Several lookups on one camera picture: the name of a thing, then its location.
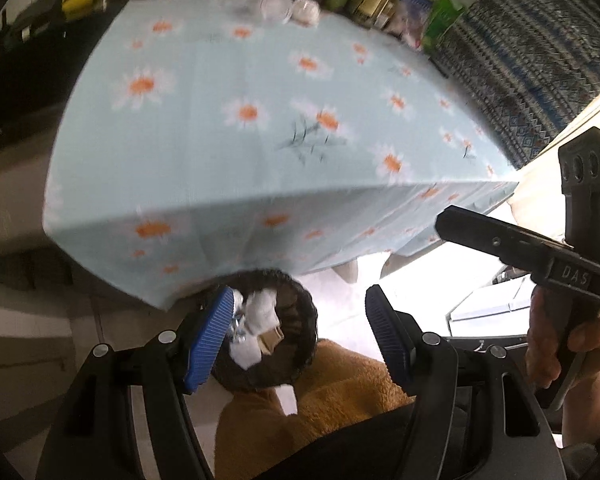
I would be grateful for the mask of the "blue white plastic bag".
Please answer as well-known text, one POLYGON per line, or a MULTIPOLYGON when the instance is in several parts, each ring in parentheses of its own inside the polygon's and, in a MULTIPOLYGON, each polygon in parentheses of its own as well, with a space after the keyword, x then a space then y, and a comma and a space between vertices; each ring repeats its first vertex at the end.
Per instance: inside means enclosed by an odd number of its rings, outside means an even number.
POLYGON ((421 51, 433 7, 432 0, 396 0, 385 32, 400 39, 412 50, 421 51))

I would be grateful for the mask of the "patterned blue curtain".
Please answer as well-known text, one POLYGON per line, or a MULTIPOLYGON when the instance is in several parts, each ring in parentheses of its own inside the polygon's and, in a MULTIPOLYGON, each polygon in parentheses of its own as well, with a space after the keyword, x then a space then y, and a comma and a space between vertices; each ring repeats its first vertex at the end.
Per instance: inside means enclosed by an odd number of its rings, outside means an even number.
POLYGON ((515 168, 600 94, 595 0, 476 0, 432 59, 460 84, 515 168))

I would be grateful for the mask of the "green refill pouch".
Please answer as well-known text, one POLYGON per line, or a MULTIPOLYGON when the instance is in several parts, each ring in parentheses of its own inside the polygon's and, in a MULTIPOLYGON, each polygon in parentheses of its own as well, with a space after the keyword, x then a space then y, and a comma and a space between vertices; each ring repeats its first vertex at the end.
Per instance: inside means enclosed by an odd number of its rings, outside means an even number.
POLYGON ((422 48, 427 54, 434 52, 440 38, 464 11, 465 7, 457 0, 434 0, 422 35, 422 48))

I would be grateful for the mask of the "black lined trash bin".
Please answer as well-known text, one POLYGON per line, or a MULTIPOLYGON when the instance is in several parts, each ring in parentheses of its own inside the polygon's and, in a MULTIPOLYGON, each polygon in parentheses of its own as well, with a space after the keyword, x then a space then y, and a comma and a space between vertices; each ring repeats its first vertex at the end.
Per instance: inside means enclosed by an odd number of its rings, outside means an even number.
POLYGON ((234 320, 213 367, 228 391, 253 392, 293 384, 312 361, 317 310, 310 293, 279 270, 229 276, 234 320))

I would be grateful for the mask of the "black yellow item by sink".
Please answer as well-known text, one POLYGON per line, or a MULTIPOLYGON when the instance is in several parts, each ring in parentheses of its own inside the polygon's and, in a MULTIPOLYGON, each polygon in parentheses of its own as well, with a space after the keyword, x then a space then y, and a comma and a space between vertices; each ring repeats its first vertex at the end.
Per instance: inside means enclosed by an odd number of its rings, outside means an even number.
POLYGON ((109 0, 35 0, 3 29, 2 45, 13 49, 50 28, 105 12, 108 6, 109 0))

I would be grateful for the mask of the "white cloth front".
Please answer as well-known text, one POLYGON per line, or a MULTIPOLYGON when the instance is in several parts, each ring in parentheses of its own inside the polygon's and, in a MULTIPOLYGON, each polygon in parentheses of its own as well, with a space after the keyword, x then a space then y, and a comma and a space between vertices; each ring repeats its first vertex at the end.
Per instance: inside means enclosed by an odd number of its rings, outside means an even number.
POLYGON ((247 338, 241 344, 232 344, 228 338, 230 358, 242 369, 256 365, 262 361, 263 354, 258 345, 257 336, 280 326, 276 313, 277 292, 272 288, 265 288, 252 292, 247 297, 242 296, 237 289, 234 290, 234 309, 245 309, 247 338))

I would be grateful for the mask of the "daisy print blue tablecloth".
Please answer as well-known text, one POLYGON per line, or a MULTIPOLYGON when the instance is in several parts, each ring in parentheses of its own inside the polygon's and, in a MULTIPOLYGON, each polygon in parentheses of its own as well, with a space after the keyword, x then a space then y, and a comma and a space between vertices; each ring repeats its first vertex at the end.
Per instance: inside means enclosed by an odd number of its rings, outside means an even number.
POLYGON ((446 206, 487 212, 516 184, 460 90, 388 35, 270 23, 259 0, 132 0, 62 115, 43 229, 167 309, 245 270, 415 255, 446 206))

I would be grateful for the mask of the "clear plastic lid container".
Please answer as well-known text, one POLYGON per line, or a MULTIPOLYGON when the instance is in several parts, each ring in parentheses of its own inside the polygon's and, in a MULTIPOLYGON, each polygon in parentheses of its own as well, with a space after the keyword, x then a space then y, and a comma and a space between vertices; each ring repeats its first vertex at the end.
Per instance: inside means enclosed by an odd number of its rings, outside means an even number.
POLYGON ((294 0, 258 0, 258 12, 262 21, 284 24, 291 18, 294 0))

